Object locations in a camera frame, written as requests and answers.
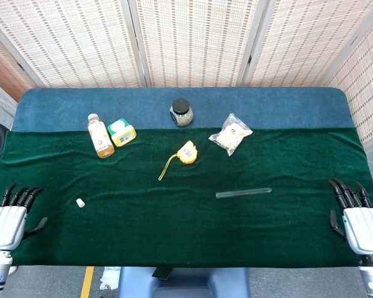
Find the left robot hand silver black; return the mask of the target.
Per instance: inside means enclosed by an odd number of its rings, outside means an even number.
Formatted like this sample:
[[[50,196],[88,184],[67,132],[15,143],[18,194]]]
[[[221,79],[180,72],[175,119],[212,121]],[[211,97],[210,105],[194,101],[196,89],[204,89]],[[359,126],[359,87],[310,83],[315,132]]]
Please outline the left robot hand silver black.
[[[43,189],[23,187],[13,192],[14,188],[14,183],[8,185],[0,203],[0,251],[14,251],[22,240],[40,233],[48,221],[44,217],[35,228],[26,230],[30,210]]]

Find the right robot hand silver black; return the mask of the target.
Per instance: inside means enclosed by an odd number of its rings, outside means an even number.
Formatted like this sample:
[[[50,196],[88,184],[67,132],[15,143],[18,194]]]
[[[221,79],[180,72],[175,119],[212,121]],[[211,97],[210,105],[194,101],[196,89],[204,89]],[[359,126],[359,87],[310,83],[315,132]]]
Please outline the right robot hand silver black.
[[[355,182],[357,191],[347,186],[342,180],[329,180],[343,223],[338,223],[335,210],[329,212],[331,230],[350,249],[361,256],[373,256],[373,205],[369,193],[358,181]]]

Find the clear glass test tube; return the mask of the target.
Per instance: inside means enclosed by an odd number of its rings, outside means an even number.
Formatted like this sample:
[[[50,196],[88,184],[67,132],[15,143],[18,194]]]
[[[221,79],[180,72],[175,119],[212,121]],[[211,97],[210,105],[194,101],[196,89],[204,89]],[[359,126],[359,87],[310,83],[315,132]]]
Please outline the clear glass test tube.
[[[270,187],[264,187],[264,188],[258,188],[258,189],[245,189],[245,190],[238,190],[238,191],[217,192],[215,194],[215,197],[217,199],[222,199],[222,198],[229,198],[229,197],[265,194],[265,193],[270,193],[270,192],[272,192],[272,189]]]

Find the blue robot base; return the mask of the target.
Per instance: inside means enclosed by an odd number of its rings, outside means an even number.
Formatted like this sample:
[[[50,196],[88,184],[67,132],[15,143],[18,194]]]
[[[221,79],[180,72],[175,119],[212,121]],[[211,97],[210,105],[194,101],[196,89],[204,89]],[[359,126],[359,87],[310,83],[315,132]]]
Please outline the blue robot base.
[[[173,268],[167,279],[155,270],[122,267],[117,298],[251,298],[247,268]]]

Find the white crumpled paper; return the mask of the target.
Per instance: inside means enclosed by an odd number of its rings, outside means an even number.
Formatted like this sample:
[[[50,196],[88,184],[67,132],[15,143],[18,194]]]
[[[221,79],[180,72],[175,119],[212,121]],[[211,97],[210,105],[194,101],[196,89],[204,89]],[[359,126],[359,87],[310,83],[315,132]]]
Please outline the white crumpled paper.
[[[100,278],[99,288],[101,290],[116,290],[119,286],[121,267],[104,267],[103,275]]]

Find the amber tea drink bottle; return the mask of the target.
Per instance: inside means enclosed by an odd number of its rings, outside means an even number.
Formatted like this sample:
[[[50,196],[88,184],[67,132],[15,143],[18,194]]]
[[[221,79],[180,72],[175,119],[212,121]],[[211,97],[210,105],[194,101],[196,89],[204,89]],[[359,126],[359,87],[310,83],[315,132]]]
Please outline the amber tea drink bottle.
[[[90,114],[88,116],[88,131],[94,149],[100,158],[107,158],[114,153],[114,146],[108,135],[107,128],[98,114]]]

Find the woven bamboo screen panel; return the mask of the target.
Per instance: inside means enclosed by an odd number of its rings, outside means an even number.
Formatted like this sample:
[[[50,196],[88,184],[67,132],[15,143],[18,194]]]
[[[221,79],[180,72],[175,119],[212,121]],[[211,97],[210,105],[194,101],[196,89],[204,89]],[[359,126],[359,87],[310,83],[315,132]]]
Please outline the woven bamboo screen panel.
[[[373,0],[266,0],[244,84],[320,86],[373,14]]]
[[[0,41],[0,87],[16,102],[28,90],[37,87],[32,78],[21,68]]]
[[[150,87],[242,85],[266,0],[128,0]]]
[[[342,90],[366,152],[373,150],[373,25],[352,48],[326,86]]]
[[[39,87],[142,87],[125,0],[0,0],[0,41]]]

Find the yellow box with green-white lid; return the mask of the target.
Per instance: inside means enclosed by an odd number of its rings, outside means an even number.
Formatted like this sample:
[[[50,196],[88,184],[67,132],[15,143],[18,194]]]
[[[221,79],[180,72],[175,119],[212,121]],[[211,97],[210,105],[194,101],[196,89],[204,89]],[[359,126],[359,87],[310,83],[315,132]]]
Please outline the yellow box with green-white lid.
[[[108,131],[111,140],[117,147],[122,147],[133,141],[137,136],[134,127],[124,118],[120,118],[108,125]]]

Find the blue table cover cloth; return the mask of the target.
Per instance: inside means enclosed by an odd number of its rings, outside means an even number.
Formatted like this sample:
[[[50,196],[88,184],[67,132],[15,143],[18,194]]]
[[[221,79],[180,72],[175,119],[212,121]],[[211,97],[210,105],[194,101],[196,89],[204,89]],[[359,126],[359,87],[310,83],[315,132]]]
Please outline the blue table cover cloth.
[[[191,105],[193,129],[220,127],[229,114],[252,129],[354,126],[337,88],[40,88],[21,97],[12,129],[82,131],[90,114],[106,124],[123,118],[136,129],[174,129],[169,109],[178,98]]]

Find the clear plastic bag of snacks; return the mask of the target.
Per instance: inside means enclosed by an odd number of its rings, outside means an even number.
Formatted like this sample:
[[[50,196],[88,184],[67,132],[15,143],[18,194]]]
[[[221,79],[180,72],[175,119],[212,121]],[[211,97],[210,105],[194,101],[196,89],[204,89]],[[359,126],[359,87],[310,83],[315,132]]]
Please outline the clear plastic bag of snacks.
[[[231,156],[240,145],[244,137],[250,136],[253,131],[233,113],[224,121],[221,131],[209,136],[209,140],[225,149]]]

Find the black flat phone-like object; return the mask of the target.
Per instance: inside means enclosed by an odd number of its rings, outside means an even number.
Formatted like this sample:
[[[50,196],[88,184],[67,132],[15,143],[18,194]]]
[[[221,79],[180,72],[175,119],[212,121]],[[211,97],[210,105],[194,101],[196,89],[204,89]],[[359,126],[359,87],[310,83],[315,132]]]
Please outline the black flat phone-like object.
[[[152,273],[153,278],[167,280],[171,275],[173,268],[171,267],[156,267],[154,272]]]

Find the dark green velvet cloth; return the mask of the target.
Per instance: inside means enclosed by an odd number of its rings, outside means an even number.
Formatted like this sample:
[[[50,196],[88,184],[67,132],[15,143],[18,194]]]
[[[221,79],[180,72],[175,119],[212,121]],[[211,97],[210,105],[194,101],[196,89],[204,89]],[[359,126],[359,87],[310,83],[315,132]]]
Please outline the dark green velvet cloth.
[[[39,187],[26,227],[45,228],[13,252],[17,265],[324,268],[359,259],[330,229],[329,180],[360,182],[373,204],[367,156],[354,128],[257,129],[236,151],[214,129],[144,129],[111,156],[88,131],[9,132],[8,185]],[[167,160],[191,140],[194,163]],[[217,192],[272,192],[217,199]],[[78,207],[80,198],[85,206]]]

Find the glass jar with black lid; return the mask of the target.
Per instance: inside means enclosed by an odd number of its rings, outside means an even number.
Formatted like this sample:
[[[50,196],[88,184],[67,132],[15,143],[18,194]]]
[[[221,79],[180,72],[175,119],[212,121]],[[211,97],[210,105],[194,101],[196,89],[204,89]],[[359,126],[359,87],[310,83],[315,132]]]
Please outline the glass jar with black lid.
[[[177,126],[187,126],[193,120],[193,110],[189,101],[185,98],[177,98],[172,102],[169,114]]]

